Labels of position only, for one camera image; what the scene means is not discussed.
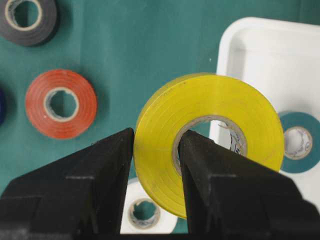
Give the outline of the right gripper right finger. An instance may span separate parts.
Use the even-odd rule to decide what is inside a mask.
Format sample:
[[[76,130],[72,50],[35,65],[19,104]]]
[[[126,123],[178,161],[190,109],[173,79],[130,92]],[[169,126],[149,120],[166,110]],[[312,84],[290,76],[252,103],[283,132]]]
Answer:
[[[289,177],[191,130],[179,160],[188,232],[198,239],[319,239],[320,214]]]

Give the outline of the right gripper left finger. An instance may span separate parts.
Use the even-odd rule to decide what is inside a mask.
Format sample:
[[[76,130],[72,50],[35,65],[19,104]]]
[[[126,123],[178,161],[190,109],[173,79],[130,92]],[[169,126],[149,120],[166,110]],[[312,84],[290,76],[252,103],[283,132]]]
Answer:
[[[126,128],[12,179],[0,197],[3,240],[89,240],[120,233],[133,156]]]

